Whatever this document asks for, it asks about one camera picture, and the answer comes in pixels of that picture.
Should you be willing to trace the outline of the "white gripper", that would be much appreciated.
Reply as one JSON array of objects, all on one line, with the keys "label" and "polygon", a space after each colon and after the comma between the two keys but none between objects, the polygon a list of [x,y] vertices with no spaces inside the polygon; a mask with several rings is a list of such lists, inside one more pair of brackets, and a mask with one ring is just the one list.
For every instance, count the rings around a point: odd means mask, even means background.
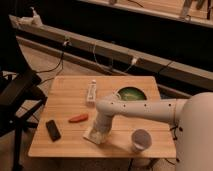
[{"label": "white gripper", "polygon": [[112,128],[112,117],[98,113],[92,128],[99,132],[109,134]]}]

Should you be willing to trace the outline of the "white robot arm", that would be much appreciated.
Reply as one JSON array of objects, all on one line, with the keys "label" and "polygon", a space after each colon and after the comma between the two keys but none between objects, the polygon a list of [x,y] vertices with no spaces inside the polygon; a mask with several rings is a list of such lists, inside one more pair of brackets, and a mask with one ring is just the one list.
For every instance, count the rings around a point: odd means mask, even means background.
[{"label": "white robot arm", "polygon": [[93,141],[100,144],[116,114],[177,124],[176,171],[213,171],[213,93],[189,99],[122,101],[115,94],[96,102]]}]

